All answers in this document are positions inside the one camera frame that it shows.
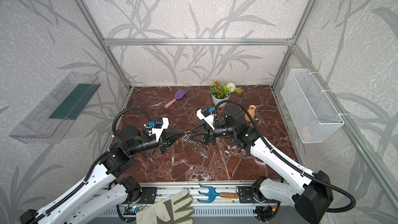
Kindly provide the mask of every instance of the flower pot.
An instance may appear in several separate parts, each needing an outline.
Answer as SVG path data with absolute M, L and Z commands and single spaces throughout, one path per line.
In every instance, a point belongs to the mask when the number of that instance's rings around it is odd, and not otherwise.
M 249 112 L 251 118 L 254 118 L 254 110 L 255 110 L 255 109 L 256 109 L 256 106 L 255 106 L 255 105 L 250 105 L 250 106 L 249 106 L 248 112 Z M 250 122 L 250 119 L 249 119 L 249 117 L 246 115 L 246 113 L 245 113 L 245 119 L 246 119 L 246 121 L 249 121 L 249 122 Z
M 231 96 L 231 94 L 229 94 L 228 97 L 226 97 L 225 99 L 217 99 L 216 97 L 214 97 L 213 95 L 211 95 L 211 98 L 213 99 L 213 103 L 214 106 L 216 106 L 220 101 L 225 101 L 226 99 L 229 99 L 229 97 Z M 221 105 L 219 105 L 218 107 L 225 107 L 227 102 L 222 103 Z

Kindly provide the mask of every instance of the white flower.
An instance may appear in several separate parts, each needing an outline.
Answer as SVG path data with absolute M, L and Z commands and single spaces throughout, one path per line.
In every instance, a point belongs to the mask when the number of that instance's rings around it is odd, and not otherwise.
M 230 82 L 230 83 L 226 84 L 226 88 L 228 88 L 229 91 L 233 92 L 233 91 L 235 91 L 236 87 L 235 87 L 234 83 Z

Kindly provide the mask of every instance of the white pot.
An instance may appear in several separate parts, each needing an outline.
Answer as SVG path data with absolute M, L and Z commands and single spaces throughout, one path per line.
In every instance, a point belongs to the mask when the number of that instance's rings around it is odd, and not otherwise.
M 225 99 L 217 99 L 216 97 L 213 96 L 213 94 L 211 95 L 211 98 L 213 99 L 213 103 L 214 106 L 216 106 L 220 101 L 225 101 L 226 99 L 229 99 L 229 97 L 231 96 L 231 93 L 228 95 L 228 97 L 226 97 Z M 222 103 L 221 105 L 219 105 L 218 107 L 225 107 L 227 102 Z

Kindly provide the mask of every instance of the vertical metal post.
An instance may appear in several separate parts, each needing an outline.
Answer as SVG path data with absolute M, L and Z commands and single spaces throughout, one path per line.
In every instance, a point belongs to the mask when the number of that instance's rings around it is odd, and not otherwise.
M 318 0 L 309 0 L 307 3 L 307 6 L 302 14 L 302 17 L 300 19 L 300 22 L 298 23 L 297 29 L 295 31 L 295 33 L 293 34 L 293 45 L 296 44 L 297 40 L 299 39 L 302 31 L 304 30 L 304 27 L 308 21 L 308 19 L 311 16 L 311 13 L 313 12 L 316 3 L 318 2 Z M 291 53 L 291 46 L 290 48 L 287 50 L 285 57 L 283 58 L 281 67 L 278 70 L 278 73 L 276 74 L 275 80 L 272 82 L 272 86 L 271 88 L 274 89 L 276 84 L 278 83 L 278 80 L 280 79 L 283 70 L 285 69 L 287 63 L 289 62 L 289 58 L 290 58 L 290 53 Z
M 108 57 L 109 61 L 111 62 L 112 66 L 115 68 L 117 74 L 119 75 L 120 79 L 123 81 L 123 83 L 126 85 L 128 89 L 130 89 L 130 83 L 128 82 L 126 76 L 124 75 L 121 67 L 119 66 L 119 63 L 116 61 L 115 57 L 109 50 L 107 46 L 103 43 L 103 37 L 101 35 L 100 29 L 94 22 L 94 18 L 88 11 L 88 8 L 84 2 L 84 0 L 74 0 L 75 3 L 77 4 L 77 7 L 79 8 L 80 12 L 82 13 L 84 19 L 87 21 L 88 26 L 91 28 L 91 30 L 94 33 L 94 36 L 96 37 L 98 44 L 102 47 L 103 52 L 105 55 Z

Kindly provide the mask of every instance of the wallpaper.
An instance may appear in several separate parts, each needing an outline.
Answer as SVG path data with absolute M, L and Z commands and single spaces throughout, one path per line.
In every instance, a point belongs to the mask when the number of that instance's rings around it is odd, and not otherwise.
M 286 50 L 286 46 L 117 46 L 112 52 L 131 85 L 210 85 L 216 80 L 269 85 Z
M 319 0 L 299 45 L 398 179 L 398 0 Z
M 354 209 L 343 213 L 328 213 L 331 223 L 336 224 L 392 224 L 398 223 L 398 213 L 385 192 L 377 183 L 371 170 L 351 143 L 343 128 L 340 128 L 325 142 L 304 144 L 289 114 L 281 95 L 281 89 L 291 69 L 303 68 L 294 55 L 283 70 L 275 87 L 275 96 L 280 111 L 286 117 L 286 126 L 299 160 L 314 172 L 322 170 L 330 176 L 333 185 L 350 192 L 356 199 Z M 345 206 L 348 198 L 333 192 L 331 208 Z
M 85 0 L 105 38 L 290 38 L 308 0 Z
M 128 92 L 72 0 L 0 0 L 0 222 L 14 224 L 80 180 L 107 149 Z M 58 144 L 23 144 L 11 130 L 69 73 L 101 86 Z

